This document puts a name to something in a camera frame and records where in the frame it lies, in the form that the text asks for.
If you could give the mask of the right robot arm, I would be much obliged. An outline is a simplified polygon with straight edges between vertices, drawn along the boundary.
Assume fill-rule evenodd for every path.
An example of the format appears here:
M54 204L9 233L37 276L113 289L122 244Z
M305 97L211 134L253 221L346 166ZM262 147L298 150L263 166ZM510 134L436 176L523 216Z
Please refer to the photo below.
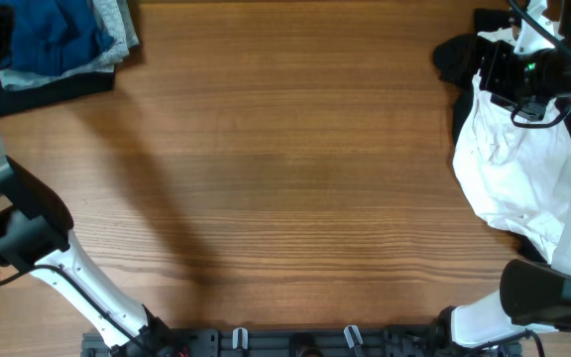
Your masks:
M442 79L461 90L452 167L464 195L540 256L510 261L495 292L445 314L449 341L467 350L571 331L571 1L558 22L546 7L479 10L474 33L434 53Z

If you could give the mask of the dark blue polo shirt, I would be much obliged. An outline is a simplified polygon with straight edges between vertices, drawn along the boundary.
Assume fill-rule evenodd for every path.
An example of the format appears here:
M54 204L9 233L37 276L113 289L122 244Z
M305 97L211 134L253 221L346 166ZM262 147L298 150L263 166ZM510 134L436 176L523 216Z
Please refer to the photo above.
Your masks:
M14 14L4 69L59 76L92 62L114 44L86 0L0 0L0 5Z

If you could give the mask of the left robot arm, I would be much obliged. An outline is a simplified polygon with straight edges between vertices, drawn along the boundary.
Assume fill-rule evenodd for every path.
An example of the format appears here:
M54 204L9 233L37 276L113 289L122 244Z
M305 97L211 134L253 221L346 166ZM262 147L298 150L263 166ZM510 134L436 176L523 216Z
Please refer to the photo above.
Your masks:
M91 260L59 196L7 156L0 138L0 266L51 286L100 334L111 356L185 356L159 318L122 292Z

